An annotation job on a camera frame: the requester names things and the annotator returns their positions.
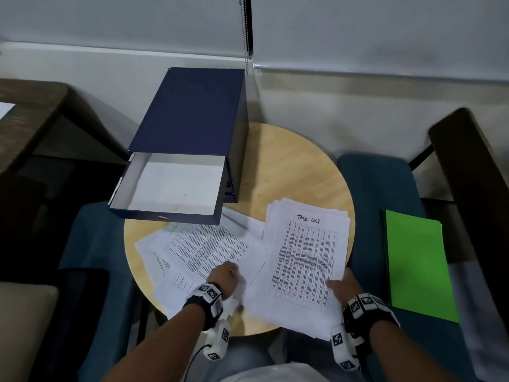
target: green notebook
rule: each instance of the green notebook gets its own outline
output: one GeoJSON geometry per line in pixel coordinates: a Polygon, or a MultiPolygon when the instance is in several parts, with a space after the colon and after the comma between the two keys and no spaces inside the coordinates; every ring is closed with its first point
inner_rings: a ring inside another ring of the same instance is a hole
{"type": "Polygon", "coordinates": [[[442,224],[390,210],[384,214],[391,304],[459,322],[442,224]]]}

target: jeans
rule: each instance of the jeans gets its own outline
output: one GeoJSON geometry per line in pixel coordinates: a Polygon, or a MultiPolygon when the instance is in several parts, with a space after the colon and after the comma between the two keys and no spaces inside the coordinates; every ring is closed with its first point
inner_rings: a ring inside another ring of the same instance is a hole
{"type": "MultiPolygon", "coordinates": [[[[208,362],[202,382],[220,382],[243,371],[274,365],[264,335],[230,338],[226,356],[208,362]]],[[[330,342],[289,331],[285,345],[287,363],[306,363],[330,382],[364,381],[359,371],[345,372],[334,361],[330,342]]]]}

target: teal seat cushion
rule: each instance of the teal seat cushion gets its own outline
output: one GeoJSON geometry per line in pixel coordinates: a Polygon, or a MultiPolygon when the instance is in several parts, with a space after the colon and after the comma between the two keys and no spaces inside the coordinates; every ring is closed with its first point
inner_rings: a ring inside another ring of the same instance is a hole
{"type": "MultiPolygon", "coordinates": [[[[348,266],[366,292],[388,300],[382,210],[425,217],[408,163],[373,154],[344,154],[337,160],[355,209],[355,239],[348,266]]],[[[464,381],[477,381],[460,325],[394,308],[402,329],[446,369],[464,381]]],[[[385,381],[373,353],[363,360],[367,380],[385,381]]]]}
{"type": "Polygon", "coordinates": [[[109,273],[104,307],[78,381],[101,380],[126,353],[137,287],[124,251],[124,220],[105,202],[83,206],[74,220],[60,268],[101,268],[109,273]]]}

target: box top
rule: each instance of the box top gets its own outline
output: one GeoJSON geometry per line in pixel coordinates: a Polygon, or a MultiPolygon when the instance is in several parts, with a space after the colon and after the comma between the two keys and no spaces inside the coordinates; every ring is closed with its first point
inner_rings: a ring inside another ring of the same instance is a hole
{"type": "Polygon", "coordinates": [[[228,155],[243,69],[170,68],[131,152],[228,155]]]}

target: black wrist strap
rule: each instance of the black wrist strap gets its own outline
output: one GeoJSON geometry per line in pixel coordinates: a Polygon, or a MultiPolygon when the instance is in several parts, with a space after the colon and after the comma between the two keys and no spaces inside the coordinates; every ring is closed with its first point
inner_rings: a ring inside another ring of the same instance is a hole
{"type": "Polygon", "coordinates": [[[194,289],[184,304],[183,307],[189,304],[195,304],[203,309],[203,312],[205,313],[205,323],[202,331],[207,331],[208,329],[216,326],[216,323],[223,312],[221,295],[222,292],[219,284],[204,283],[194,289]]]}
{"type": "Polygon", "coordinates": [[[400,327],[396,316],[376,296],[363,293],[355,296],[348,302],[343,311],[345,331],[354,335],[360,335],[367,343],[370,341],[370,330],[373,324],[386,320],[400,327]]]}

